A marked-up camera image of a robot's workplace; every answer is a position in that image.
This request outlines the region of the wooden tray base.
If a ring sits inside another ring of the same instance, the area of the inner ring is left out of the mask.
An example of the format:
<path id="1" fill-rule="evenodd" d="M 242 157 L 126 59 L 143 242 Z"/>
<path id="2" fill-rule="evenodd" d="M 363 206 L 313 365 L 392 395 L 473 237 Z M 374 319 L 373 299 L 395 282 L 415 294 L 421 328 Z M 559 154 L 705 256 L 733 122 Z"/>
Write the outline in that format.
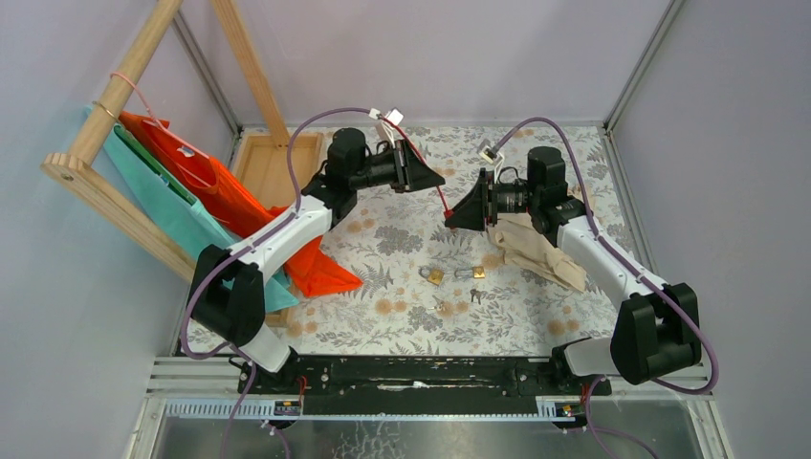
<path id="1" fill-rule="evenodd" d="M 301 185 L 319 168 L 324 149 L 322 133 L 304 132 L 294 140 L 292 164 Z M 264 208 L 287 207 L 295 191 L 287 165 L 287 146 L 260 129 L 243 132 L 233 150 L 230 173 Z"/>

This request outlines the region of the red cable lock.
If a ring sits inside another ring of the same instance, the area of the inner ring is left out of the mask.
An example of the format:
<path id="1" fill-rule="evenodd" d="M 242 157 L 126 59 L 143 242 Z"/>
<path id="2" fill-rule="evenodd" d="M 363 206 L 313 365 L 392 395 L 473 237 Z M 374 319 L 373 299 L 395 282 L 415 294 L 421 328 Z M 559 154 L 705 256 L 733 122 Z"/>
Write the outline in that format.
<path id="1" fill-rule="evenodd" d="M 427 161 L 423 157 L 422 153 L 419 151 L 419 149 L 414 144 L 414 142 L 409 138 L 409 136 L 407 135 L 407 133 L 404 131 L 403 128 L 401 128 L 400 126 L 395 124 L 393 121 L 391 121 L 389 118 L 385 117 L 384 115 L 379 115 L 378 120 L 380 120 L 384 125 L 387 125 L 388 127 L 393 128 L 401 136 L 401 138 L 409 145 L 410 149 L 413 151 L 413 153 L 416 155 L 416 157 L 421 161 L 421 163 L 423 165 L 427 165 Z M 446 195 L 445 195 L 442 187 L 439 186 L 439 187 L 436 187 L 435 189 L 436 189 L 437 195 L 438 195 L 438 197 L 440 199 L 440 202 L 441 202 L 441 205 L 442 205 L 442 208 L 443 208 L 443 220 L 445 220 L 444 213 L 445 213 L 446 210 L 450 209 L 450 206 L 448 204 L 448 201 L 446 199 Z"/>

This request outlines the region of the beige folded cloth bag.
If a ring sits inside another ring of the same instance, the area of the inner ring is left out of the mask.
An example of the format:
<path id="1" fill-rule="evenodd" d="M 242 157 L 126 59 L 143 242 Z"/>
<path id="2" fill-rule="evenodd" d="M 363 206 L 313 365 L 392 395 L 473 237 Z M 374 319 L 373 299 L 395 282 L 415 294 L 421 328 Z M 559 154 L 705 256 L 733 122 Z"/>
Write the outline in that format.
<path id="1" fill-rule="evenodd" d="M 586 271 L 556 248 L 533 226 L 527 199 L 514 199 L 511 208 L 498 204 L 493 224 L 487 227 L 490 242 L 503 253 L 505 265 L 528 270 L 569 290 L 584 292 Z"/>

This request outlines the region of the long shackle brass padlock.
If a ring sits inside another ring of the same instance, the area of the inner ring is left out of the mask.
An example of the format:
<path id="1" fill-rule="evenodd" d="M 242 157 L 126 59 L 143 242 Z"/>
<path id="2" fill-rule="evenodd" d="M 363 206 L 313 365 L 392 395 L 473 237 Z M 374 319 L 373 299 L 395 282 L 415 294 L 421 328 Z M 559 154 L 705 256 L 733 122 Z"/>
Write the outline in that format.
<path id="1" fill-rule="evenodd" d="M 457 279 L 483 279 L 486 277 L 486 272 L 482 266 L 473 266 L 457 269 L 453 275 Z"/>

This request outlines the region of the keys of long padlock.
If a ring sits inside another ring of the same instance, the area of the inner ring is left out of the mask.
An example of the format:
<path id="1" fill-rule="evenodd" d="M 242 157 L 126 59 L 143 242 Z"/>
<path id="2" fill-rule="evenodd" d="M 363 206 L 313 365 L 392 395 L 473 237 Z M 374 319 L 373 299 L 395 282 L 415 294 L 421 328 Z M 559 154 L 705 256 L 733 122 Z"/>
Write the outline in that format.
<path id="1" fill-rule="evenodd" d="M 476 304 L 479 305 L 482 304 L 482 295 L 483 295 L 482 291 L 477 289 L 471 289 L 470 294 L 471 294 L 471 302 L 475 302 Z"/>

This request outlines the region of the green bag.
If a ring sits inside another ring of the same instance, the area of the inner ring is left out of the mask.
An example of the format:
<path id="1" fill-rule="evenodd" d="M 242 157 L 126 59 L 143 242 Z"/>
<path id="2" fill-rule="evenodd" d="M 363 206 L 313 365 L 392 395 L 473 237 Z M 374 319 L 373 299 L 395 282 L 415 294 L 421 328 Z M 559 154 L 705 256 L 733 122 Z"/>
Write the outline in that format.
<path id="1" fill-rule="evenodd" d="M 179 196 L 190 206 L 193 206 L 197 199 L 190 193 L 153 155 L 122 125 L 116 124 L 113 127 L 114 134 L 120 141 L 151 171 L 153 172 L 172 192 Z"/>

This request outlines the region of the teal cloth bag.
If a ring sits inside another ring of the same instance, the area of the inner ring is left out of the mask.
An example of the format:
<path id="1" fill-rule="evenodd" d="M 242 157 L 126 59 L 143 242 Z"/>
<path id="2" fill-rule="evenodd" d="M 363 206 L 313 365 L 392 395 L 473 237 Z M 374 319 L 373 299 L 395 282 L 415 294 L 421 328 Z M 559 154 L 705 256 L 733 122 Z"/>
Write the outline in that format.
<path id="1" fill-rule="evenodd" d="M 103 150 L 147 216 L 196 258 L 209 245 L 225 248 L 242 238 L 220 225 L 198 201 L 190 206 L 151 172 L 112 131 Z"/>

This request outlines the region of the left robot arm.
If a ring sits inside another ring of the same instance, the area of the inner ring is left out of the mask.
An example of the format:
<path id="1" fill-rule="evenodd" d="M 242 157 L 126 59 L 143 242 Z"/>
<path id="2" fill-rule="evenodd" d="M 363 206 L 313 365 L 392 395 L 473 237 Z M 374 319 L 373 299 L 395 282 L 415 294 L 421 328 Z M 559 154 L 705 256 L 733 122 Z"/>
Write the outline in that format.
<path id="1" fill-rule="evenodd" d="M 355 207 L 358 192 L 388 186 L 396 193 L 430 189 L 444 178 L 405 140 L 381 141 L 370 152 L 355 128 L 338 130 L 324 168 L 303 188 L 300 201 L 251 236 L 198 256 L 188 300 L 190 318 L 260 367 L 260 381 L 275 393 L 296 383 L 293 349 L 265 322 L 265 285 L 284 263 L 337 226 Z"/>

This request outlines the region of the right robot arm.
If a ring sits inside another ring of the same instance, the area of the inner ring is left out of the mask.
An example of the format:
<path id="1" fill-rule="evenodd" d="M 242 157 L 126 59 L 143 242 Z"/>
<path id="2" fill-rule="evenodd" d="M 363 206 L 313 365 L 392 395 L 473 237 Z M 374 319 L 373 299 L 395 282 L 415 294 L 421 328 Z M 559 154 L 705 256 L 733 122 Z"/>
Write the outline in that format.
<path id="1" fill-rule="evenodd" d="M 603 235 L 584 202 L 569 195 L 565 169 L 560 151 L 548 146 L 529 151 L 523 179 L 503 184 L 494 172 L 481 169 L 445 219 L 448 228 L 483 231 L 508 214 L 529 217 L 533 233 L 584 268 L 617 309 L 611 337 L 554 349 L 548 369 L 552 387 L 571 394 L 596 375 L 640 384 L 699 363 L 694 290 L 646 271 Z"/>

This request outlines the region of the orange cloth bag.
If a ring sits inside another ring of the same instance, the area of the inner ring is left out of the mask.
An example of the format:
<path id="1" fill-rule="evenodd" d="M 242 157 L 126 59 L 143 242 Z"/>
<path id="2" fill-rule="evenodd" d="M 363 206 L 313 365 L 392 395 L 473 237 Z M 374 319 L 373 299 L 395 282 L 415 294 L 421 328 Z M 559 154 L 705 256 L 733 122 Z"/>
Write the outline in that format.
<path id="1" fill-rule="evenodd" d="M 121 124 L 230 232 L 245 238 L 278 217 L 284 207 L 263 208 L 222 165 L 167 130 L 168 120 L 153 120 L 126 111 Z M 362 281 L 320 249 L 321 239 L 307 243 L 284 264 L 284 272 L 307 297 L 358 289 Z"/>

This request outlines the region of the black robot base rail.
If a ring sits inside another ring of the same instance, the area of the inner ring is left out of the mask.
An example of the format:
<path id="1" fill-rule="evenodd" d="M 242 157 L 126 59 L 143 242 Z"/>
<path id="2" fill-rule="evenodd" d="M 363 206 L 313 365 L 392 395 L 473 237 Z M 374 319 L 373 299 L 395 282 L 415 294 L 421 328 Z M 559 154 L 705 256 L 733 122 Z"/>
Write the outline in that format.
<path id="1" fill-rule="evenodd" d="M 536 415 L 537 400 L 609 396 L 609 382 L 568 373 L 558 356 L 451 357 L 293 353 L 276 373 L 250 375 L 237 388 L 290 395 L 309 416 Z"/>

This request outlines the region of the short shackle brass padlock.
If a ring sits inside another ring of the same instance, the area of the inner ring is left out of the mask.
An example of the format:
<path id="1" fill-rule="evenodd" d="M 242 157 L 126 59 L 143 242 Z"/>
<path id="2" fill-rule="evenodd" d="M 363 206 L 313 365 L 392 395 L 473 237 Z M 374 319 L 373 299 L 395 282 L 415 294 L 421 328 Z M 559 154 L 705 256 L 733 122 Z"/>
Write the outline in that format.
<path id="1" fill-rule="evenodd" d="M 439 286 L 445 276 L 445 273 L 438 269 L 432 267 L 420 267 L 418 270 L 418 274 L 427 282 L 432 285 Z"/>

